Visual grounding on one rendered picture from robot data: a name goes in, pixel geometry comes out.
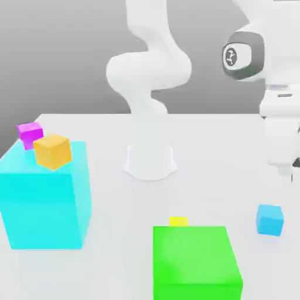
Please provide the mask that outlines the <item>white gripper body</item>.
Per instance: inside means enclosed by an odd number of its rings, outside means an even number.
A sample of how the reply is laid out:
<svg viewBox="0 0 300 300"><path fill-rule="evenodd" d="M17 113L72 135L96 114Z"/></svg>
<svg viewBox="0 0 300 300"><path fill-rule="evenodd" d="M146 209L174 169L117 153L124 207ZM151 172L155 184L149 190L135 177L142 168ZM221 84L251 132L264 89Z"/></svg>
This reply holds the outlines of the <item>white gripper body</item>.
<svg viewBox="0 0 300 300"><path fill-rule="evenodd" d="M264 132L268 163L290 168L300 158L300 117L267 117Z"/></svg>

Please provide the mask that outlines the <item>small magenta cube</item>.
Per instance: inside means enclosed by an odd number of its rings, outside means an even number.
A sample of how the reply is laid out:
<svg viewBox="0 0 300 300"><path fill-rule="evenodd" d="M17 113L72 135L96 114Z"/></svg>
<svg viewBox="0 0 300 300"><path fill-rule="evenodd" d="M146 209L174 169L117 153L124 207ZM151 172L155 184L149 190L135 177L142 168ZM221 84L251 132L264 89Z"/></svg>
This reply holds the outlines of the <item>small magenta cube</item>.
<svg viewBox="0 0 300 300"><path fill-rule="evenodd" d="M43 128L38 122L29 122L25 124L18 124L17 126L19 139L23 143L24 149L33 149L33 142L44 137Z"/></svg>

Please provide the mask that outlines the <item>small blue cube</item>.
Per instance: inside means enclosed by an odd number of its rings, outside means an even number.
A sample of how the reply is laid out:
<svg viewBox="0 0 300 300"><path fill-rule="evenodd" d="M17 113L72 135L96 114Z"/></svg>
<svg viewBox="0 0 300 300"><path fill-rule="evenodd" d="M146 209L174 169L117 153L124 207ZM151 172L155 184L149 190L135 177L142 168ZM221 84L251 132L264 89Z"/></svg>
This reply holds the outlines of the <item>small blue cube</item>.
<svg viewBox="0 0 300 300"><path fill-rule="evenodd" d="M279 237L284 224L281 207L259 204L255 222L259 234Z"/></svg>

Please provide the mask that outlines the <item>large cyan box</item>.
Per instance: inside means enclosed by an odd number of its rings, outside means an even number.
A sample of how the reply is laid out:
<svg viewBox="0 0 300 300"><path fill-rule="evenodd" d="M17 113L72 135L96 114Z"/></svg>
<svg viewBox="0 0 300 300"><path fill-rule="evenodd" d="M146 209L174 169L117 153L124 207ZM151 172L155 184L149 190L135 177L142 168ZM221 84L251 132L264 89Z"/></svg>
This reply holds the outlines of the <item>large cyan box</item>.
<svg viewBox="0 0 300 300"><path fill-rule="evenodd" d="M0 214L14 250L81 249L91 217L87 147L71 142L72 160L51 171L16 141L0 158Z"/></svg>

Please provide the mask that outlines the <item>large green box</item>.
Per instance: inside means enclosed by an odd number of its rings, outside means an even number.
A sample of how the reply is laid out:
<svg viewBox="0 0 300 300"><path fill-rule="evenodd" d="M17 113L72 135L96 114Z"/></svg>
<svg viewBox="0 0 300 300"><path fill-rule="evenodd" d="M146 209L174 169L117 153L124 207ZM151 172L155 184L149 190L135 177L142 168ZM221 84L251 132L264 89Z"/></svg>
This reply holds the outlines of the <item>large green box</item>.
<svg viewBox="0 0 300 300"><path fill-rule="evenodd" d="M224 226L153 228L154 300L241 300L243 279Z"/></svg>

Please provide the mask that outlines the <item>small orange cube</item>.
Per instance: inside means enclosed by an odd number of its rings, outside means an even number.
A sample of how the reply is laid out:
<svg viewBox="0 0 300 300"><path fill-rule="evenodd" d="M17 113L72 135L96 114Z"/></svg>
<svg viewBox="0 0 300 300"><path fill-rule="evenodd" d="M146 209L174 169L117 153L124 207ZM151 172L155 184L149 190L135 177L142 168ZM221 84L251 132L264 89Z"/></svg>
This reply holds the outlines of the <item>small orange cube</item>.
<svg viewBox="0 0 300 300"><path fill-rule="evenodd" d="M52 171L71 162L70 140L66 137L49 134L33 142L36 163Z"/></svg>

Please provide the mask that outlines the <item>small yellow cube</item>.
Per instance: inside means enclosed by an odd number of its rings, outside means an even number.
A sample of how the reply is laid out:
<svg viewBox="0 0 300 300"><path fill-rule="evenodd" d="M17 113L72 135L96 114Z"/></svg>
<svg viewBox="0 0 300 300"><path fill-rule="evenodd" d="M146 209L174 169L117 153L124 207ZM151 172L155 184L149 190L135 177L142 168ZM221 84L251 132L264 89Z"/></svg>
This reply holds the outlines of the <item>small yellow cube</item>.
<svg viewBox="0 0 300 300"><path fill-rule="evenodd" d="M185 227L189 225L187 217L170 217L169 225L172 227Z"/></svg>

